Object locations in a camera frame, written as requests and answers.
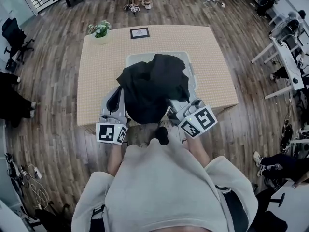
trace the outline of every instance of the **white sleeve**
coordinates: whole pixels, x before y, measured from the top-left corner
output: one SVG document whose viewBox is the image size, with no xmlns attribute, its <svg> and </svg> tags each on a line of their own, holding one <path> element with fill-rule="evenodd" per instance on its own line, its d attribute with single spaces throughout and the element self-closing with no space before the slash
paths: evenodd
<svg viewBox="0 0 309 232">
<path fill-rule="evenodd" d="M 93 210 L 105 204 L 106 193 L 114 177 L 105 172 L 94 172 L 76 205 L 72 218 L 72 232 L 89 232 Z"/>
<path fill-rule="evenodd" d="M 237 194 L 250 225 L 255 218 L 258 202 L 246 176 L 223 156 L 212 160 L 205 170 L 215 185 L 230 188 Z"/>
</svg>

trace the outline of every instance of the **picture frame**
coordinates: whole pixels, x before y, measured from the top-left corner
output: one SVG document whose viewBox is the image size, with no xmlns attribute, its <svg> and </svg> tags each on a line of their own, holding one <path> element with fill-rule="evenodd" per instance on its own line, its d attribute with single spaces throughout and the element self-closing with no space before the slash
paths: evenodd
<svg viewBox="0 0 309 232">
<path fill-rule="evenodd" d="M 130 34 L 132 40 L 150 37 L 148 28 L 131 29 Z"/>
</svg>

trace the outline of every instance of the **flower pot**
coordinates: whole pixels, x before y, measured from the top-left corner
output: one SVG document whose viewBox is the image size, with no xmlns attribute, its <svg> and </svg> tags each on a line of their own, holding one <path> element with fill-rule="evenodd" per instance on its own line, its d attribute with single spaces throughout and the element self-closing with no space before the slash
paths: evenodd
<svg viewBox="0 0 309 232">
<path fill-rule="evenodd" d="M 96 38 L 96 37 L 94 36 L 94 34 L 92 34 L 91 37 L 92 37 L 92 40 L 93 40 L 93 42 L 94 42 L 95 44 L 106 44 L 106 43 L 109 42 L 110 34 L 107 33 L 105 36 L 100 37 L 100 38 Z"/>
</svg>

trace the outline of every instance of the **white sweater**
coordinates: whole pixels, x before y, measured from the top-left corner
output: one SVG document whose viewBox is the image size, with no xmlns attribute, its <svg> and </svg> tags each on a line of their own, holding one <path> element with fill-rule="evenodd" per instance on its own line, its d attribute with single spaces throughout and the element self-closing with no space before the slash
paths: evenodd
<svg viewBox="0 0 309 232">
<path fill-rule="evenodd" d="M 205 168 L 169 136 L 148 148 L 131 145 L 115 178 L 91 175 L 76 206 L 73 232 L 88 232 L 94 208 L 106 205 L 107 232 L 146 232 L 174 226 L 196 226 L 213 232 L 231 232 L 230 216 L 215 185 L 231 188 L 252 223 L 257 200 L 249 180 L 226 158 L 218 157 Z"/>
</svg>

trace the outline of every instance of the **black strap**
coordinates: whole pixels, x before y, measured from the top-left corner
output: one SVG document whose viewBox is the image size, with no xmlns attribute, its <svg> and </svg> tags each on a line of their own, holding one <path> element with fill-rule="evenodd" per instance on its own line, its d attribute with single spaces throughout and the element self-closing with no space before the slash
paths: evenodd
<svg viewBox="0 0 309 232">
<path fill-rule="evenodd" d="M 216 187 L 221 191 L 229 190 L 225 187 Z M 237 194 L 232 190 L 221 193 L 223 194 L 227 207 L 230 210 L 235 232 L 246 232 L 249 226 L 249 220 Z"/>
</svg>

